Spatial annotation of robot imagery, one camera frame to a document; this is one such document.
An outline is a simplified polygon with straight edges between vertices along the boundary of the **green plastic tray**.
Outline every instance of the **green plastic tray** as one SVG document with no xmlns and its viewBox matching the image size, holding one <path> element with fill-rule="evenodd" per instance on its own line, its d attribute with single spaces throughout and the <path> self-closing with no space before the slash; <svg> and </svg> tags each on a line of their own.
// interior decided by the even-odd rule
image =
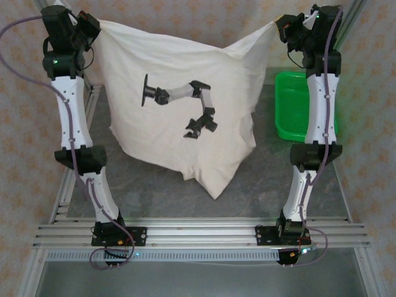
<svg viewBox="0 0 396 297">
<path fill-rule="evenodd" d="M 281 72 L 275 78 L 275 126 L 282 139 L 304 142 L 309 121 L 309 90 L 305 73 Z M 335 133 L 338 132 L 334 119 Z"/>
</svg>

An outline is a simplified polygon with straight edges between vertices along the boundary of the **gray floor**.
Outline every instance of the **gray floor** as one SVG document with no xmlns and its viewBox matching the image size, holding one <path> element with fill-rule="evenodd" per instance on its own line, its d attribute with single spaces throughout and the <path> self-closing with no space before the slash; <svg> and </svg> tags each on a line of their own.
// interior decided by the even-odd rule
<svg viewBox="0 0 396 297">
<path fill-rule="evenodd" d="M 309 253 L 299 262 L 316 256 Z M 36 297 L 367 296 L 353 249 L 330 249 L 318 263 L 292 269 L 274 262 L 248 264 L 131 262 L 97 271 L 87 262 L 47 262 Z"/>
<path fill-rule="evenodd" d="M 90 133 L 94 144 L 107 149 L 108 183 L 124 217 L 277 217 L 287 200 L 293 172 L 289 161 L 292 143 L 281 140 L 275 128 L 273 86 L 263 88 L 253 118 L 257 147 L 217 200 L 196 181 L 183 181 L 181 173 L 126 155 L 108 129 L 110 111 L 104 91 Z M 308 215 L 346 214 L 333 165 L 329 165 L 312 191 Z M 76 189 L 68 216 L 95 216 L 91 202 Z"/>
</svg>

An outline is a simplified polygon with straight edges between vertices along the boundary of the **patterned wallpaper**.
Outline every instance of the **patterned wallpaper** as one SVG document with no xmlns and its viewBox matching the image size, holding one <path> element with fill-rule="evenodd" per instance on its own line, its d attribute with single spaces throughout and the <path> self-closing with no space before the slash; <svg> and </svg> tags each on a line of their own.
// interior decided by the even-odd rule
<svg viewBox="0 0 396 297">
<path fill-rule="evenodd" d="M 336 161 L 354 220 L 368 224 L 389 296 L 396 296 L 396 5 L 368 1 L 341 48 Z"/>
<path fill-rule="evenodd" d="M 0 27 L 37 15 L 33 1 L 0 1 Z M 46 80 L 40 21 L 6 33 L 0 50 L 20 72 Z M 15 296 L 39 223 L 46 223 L 63 169 L 56 97 L 0 66 L 0 296 Z"/>
</svg>

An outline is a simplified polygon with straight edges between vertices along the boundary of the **white cloth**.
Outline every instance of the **white cloth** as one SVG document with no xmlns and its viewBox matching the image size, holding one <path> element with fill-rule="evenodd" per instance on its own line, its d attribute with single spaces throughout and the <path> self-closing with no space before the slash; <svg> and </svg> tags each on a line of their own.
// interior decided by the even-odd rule
<svg viewBox="0 0 396 297">
<path fill-rule="evenodd" d="M 273 22 L 226 47 L 143 32 L 101 21 L 95 42 L 111 111 L 111 131 L 130 156 L 195 178 L 216 199 L 239 164 L 256 146 L 251 113 L 265 77 Z M 171 89 L 199 80 L 211 86 L 215 132 L 184 138 L 190 119 L 202 115 L 198 98 L 160 106 L 147 98 L 148 85 Z"/>
</svg>

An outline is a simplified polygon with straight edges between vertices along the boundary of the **robot arm printed on cloth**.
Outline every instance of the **robot arm printed on cloth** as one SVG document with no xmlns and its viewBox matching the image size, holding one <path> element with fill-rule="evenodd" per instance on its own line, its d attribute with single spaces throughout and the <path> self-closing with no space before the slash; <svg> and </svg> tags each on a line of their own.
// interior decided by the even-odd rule
<svg viewBox="0 0 396 297">
<path fill-rule="evenodd" d="M 148 75 L 146 74 L 144 79 L 142 106 L 144 106 L 146 97 L 154 98 L 154 101 L 159 105 L 165 105 L 184 97 L 200 98 L 203 115 L 197 120 L 190 119 L 186 127 L 186 129 L 190 131 L 185 134 L 184 137 L 197 139 L 200 136 L 202 128 L 206 128 L 212 132 L 216 130 L 217 123 L 213 121 L 215 108 L 210 98 L 210 85 L 199 82 L 198 80 L 193 80 L 182 87 L 165 90 L 159 87 L 149 87 L 147 85 L 147 78 Z"/>
</svg>

